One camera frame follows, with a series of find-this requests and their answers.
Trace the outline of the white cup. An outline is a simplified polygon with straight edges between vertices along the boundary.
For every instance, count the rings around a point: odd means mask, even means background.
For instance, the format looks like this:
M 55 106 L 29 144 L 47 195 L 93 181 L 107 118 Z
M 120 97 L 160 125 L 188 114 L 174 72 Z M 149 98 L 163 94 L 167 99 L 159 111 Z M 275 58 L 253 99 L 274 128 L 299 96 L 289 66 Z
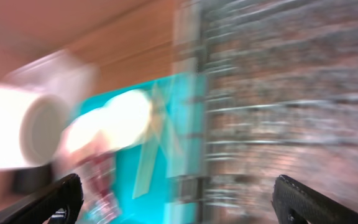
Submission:
M 59 97 L 0 84 L 0 170 L 50 162 L 67 118 Z

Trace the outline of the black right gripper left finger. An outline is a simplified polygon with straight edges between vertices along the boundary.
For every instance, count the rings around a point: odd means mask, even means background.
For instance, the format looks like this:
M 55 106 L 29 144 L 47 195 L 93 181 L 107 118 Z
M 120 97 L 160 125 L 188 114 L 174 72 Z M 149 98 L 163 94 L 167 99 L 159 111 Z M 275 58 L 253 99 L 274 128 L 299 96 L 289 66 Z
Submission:
M 83 205 L 80 177 L 69 174 L 0 211 L 0 224 L 75 224 Z

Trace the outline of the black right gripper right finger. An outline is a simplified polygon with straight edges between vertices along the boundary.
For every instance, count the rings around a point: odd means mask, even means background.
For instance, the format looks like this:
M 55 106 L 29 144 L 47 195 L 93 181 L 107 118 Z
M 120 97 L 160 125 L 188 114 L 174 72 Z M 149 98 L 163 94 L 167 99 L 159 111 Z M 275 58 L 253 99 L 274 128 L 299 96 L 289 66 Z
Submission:
M 287 175 L 275 180 L 272 207 L 279 224 L 358 224 L 358 213 Z

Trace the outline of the white bowl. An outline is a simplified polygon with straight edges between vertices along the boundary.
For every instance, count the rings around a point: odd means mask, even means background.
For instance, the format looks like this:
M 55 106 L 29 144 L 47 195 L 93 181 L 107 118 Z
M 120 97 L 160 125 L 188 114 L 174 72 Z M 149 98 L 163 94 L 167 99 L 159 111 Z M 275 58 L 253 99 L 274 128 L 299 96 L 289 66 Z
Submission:
M 114 96 L 69 125 L 63 148 L 68 152 L 90 149 L 92 153 L 104 153 L 135 145 L 151 122 L 152 108 L 144 90 Z

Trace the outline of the red foil snack wrapper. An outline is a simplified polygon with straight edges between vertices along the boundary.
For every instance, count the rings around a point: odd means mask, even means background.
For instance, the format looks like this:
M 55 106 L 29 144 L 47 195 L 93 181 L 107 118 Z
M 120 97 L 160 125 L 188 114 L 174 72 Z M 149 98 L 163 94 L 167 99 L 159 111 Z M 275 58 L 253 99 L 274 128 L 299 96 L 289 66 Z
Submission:
M 93 223 L 111 223 L 121 211 L 111 186 L 116 175 L 116 153 L 89 156 L 80 162 L 87 215 Z

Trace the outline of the wooden chopstick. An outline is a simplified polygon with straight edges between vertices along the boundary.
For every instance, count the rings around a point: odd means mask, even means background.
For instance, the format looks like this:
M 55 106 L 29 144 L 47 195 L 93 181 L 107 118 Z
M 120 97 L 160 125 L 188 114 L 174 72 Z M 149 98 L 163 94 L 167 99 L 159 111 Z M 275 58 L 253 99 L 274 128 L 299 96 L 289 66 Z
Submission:
M 146 130 L 141 145 L 140 159 L 132 198 L 139 198 L 149 192 L 158 149 L 163 143 L 163 132 L 166 119 L 166 102 L 162 89 L 154 84 L 150 94 L 152 100 L 152 114 L 150 124 Z
M 176 165 L 183 158 L 184 149 L 173 120 L 168 113 L 168 101 L 164 98 L 163 92 L 157 83 L 152 86 L 151 99 L 153 109 L 150 128 L 157 142 L 157 147 L 161 149 L 166 159 L 167 178 L 176 177 L 178 175 Z

